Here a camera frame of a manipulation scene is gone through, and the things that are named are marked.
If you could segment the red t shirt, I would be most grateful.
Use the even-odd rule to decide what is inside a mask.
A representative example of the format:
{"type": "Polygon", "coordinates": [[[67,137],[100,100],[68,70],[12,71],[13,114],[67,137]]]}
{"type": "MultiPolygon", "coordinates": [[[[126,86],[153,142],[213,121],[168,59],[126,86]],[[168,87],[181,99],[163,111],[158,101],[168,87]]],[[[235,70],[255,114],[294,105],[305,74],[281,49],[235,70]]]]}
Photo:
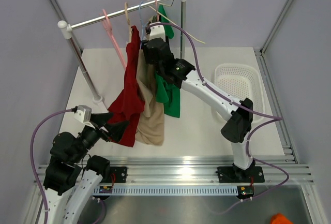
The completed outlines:
{"type": "Polygon", "coordinates": [[[113,113],[109,124],[129,121],[120,145],[133,147],[140,114],[144,111],[145,101],[140,97],[140,89],[137,83],[137,66],[140,50],[139,31],[136,26],[131,27],[131,42],[126,46],[127,67],[124,75],[124,89],[110,105],[109,111],[113,113]]]}

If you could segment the blue wire hanger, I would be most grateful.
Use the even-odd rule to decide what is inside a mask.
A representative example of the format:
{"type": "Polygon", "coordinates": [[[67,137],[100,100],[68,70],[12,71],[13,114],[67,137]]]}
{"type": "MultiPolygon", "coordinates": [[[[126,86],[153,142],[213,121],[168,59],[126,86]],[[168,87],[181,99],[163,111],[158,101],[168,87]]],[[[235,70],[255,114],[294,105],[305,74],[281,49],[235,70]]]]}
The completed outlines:
{"type": "Polygon", "coordinates": [[[141,8],[142,8],[142,4],[145,3],[145,1],[141,1],[138,7],[138,13],[139,13],[139,20],[140,20],[140,24],[141,24],[141,33],[140,33],[140,49],[142,49],[142,41],[143,41],[143,37],[144,37],[144,29],[145,29],[145,25],[143,23],[143,18],[142,18],[142,14],[141,14],[141,8]]]}

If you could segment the pink wire hanger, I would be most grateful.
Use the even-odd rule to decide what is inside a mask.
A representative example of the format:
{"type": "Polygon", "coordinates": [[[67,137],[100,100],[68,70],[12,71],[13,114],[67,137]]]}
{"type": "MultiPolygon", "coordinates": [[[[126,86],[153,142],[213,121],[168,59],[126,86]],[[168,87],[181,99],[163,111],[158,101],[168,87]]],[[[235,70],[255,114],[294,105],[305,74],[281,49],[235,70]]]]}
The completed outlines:
{"type": "Polygon", "coordinates": [[[158,0],[155,0],[155,12],[156,12],[156,20],[157,22],[159,22],[158,0]]]}

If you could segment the beige wooden hanger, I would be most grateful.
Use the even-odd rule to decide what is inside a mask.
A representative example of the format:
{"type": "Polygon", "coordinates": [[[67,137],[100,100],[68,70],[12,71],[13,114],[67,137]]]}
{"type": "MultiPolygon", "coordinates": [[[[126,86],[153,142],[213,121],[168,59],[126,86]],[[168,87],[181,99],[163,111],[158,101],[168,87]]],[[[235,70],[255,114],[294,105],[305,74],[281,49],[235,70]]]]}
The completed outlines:
{"type": "Polygon", "coordinates": [[[129,33],[128,42],[131,43],[131,40],[132,40],[132,28],[131,28],[131,22],[130,22],[129,14],[128,14],[128,2],[125,2],[124,11],[125,11],[125,17],[126,17],[126,21],[127,21],[127,25],[128,25],[128,33],[129,33]]]}

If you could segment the beige t shirt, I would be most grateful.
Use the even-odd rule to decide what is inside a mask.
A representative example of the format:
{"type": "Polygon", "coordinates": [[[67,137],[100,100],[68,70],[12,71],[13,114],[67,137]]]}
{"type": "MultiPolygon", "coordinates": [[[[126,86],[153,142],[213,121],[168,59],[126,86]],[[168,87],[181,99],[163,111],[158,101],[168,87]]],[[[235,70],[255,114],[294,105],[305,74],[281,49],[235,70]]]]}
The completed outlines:
{"type": "Polygon", "coordinates": [[[155,69],[145,62],[142,50],[139,51],[136,80],[144,100],[144,110],[140,114],[135,139],[144,144],[161,146],[164,142],[164,107],[156,101],[155,69]]]}

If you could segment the green t shirt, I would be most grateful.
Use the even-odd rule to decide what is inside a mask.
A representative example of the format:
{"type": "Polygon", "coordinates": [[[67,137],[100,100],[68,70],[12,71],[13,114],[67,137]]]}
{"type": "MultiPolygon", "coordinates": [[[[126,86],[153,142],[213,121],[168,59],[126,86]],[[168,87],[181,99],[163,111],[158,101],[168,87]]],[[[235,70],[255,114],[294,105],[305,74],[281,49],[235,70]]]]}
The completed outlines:
{"type": "MultiPolygon", "coordinates": [[[[158,7],[160,12],[159,21],[162,23],[169,23],[166,19],[167,14],[163,7],[158,7]]],[[[163,26],[165,34],[168,39],[174,37],[174,32],[171,26],[163,26]]],[[[164,113],[168,116],[180,118],[180,90],[175,85],[167,83],[161,76],[155,73],[156,79],[156,101],[163,104],[164,113]]]]}

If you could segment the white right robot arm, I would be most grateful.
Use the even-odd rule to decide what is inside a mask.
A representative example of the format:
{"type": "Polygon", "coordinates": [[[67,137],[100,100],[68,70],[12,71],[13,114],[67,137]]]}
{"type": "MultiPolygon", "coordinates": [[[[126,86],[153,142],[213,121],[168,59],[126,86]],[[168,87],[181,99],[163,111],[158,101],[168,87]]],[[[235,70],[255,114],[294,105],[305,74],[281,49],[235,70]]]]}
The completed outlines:
{"type": "Polygon", "coordinates": [[[142,41],[142,50],[146,63],[155,66],[157,75],[167,83],[195,95],[221,115],[226,123],[220,132],[231,142],[234,156],[229,177],[238,181],[250,178],[255,162],[247,154],[245,139],[252,127],[253,102],[248,98],[239,100],[226,95],[210,81],[199,77],[195,66],[184,59],[175,58],[169,44],[162,38],[142,41]]]}

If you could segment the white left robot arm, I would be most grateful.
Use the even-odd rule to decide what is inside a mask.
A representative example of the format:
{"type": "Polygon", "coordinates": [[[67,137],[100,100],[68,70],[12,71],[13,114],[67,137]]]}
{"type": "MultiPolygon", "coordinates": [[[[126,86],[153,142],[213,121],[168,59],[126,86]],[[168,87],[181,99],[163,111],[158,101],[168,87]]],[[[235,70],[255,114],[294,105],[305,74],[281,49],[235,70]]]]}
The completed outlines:
{"type": "Polygon", "coordinates": [[[113,167],[109,160],[98,155],[91,156],[85,166],[81,162],[99,140],[119,142],[129,122],[110,124],[112,113],[92,114],[86,106],[70,112],[84,127],[77,136],[62,132],[53,139],[44,179],[36,178],[44,207],[40,223],[77,223],[100,183],[106,184],[99,190],[104,194],[112,193],[114,184],[126,182],[127,167],[113,167]]]}

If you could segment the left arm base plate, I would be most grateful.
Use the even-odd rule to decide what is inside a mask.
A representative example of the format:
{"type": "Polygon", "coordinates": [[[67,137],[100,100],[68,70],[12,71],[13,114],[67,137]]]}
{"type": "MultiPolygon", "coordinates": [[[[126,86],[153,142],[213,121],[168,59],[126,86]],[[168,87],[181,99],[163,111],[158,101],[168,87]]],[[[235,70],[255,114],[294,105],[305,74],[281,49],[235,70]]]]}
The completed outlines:
{"type": "Polygon", "coordinates": [[[105,177],[103,177],[101,182],[114,184],[126,183],[127,172],[127,167],[109,167],[106,169],[105,177]]]}

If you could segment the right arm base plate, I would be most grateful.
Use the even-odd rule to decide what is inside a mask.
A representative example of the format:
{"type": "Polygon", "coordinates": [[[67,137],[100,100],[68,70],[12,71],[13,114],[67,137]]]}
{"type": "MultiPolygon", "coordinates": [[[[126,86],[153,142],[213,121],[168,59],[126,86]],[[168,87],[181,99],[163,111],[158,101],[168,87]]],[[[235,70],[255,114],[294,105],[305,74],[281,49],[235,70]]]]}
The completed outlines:
{"type": "Polygon", "coordinates": [[[264,183],[264,173],[261,167],[242,170],[233,166],[218,167],[216,171],[219,183],[264,183]]]}

